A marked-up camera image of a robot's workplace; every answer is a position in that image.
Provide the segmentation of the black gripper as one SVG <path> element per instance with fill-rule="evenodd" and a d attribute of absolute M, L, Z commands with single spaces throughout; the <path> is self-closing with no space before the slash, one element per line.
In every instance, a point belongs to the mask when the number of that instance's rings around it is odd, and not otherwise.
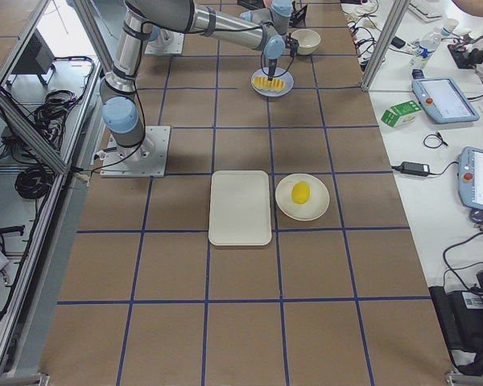
<path fill-rule="evenodd" d="M 297 56 L 299 50 L 299 41 L 294 39 L 291 34 L 285 35 L 284 41 L 286 49 L 289 50 L 289 56 Z M 266 62 L 266 77 L 267 79 L 274 79 L 277 68 L 277 60 L 267 60 Z"/>

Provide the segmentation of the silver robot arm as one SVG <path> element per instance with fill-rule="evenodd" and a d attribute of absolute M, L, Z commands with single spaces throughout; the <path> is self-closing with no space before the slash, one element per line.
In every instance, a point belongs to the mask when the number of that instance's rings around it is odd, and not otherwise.
<path fill-rule="evenodd" d="M 126 15 L 112 68 L 101 82 L 103 119 L 118 147 L 140 147 L 145 125 L 135 104 L 136 80 L 148 43 L 162 47 L 175 36 L 201 35 L 260 51 L 268 63 L 265 77 L 279 75 L 278 59 L 295 51 L 286 33 L 292 16 L 290 1 L 269 1 L 262 9 L 235 17 L 194 1 L 127 1 Z"/>

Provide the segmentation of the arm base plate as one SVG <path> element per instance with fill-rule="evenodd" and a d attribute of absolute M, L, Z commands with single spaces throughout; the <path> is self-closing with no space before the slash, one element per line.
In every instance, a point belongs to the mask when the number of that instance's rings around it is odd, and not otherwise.
<path fill-rule="evenodd" d="M 127 156 L 130 152 L 118 147 L 113 135 L 110 135 L 109 145 L 115 147 L 115 150 L 105 153 L 103 168 L 99 170 L 101 177 L 163 177 L 167 164 L 170 135 L 170 126 L 147 126 L 144 142 L 127 160 L 124 160 L 122 155 Z"/>
<path fill-rule="evenodd" d="M 184 34 L 155 28 L 148 40 L 145 55 L 181 55 Z"/>

